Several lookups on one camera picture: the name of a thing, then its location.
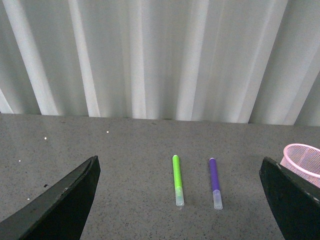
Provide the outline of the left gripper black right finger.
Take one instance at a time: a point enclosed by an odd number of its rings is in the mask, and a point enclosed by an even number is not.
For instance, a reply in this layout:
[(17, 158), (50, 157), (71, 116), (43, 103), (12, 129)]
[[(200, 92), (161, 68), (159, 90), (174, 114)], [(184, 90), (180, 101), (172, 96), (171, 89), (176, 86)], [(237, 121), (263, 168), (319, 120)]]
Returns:
[(269, 157), (264, 157), (259, 177), (284, 239), (318, 240), (320, 188)]

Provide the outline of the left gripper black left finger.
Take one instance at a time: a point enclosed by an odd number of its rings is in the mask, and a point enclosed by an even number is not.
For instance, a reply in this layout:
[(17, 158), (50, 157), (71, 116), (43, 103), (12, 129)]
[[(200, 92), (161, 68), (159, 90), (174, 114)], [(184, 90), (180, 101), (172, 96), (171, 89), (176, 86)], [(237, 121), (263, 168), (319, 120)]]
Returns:
[(2, 240), (78, 240), (100, 177), (92, 156), (25, 207), (0, 223)]

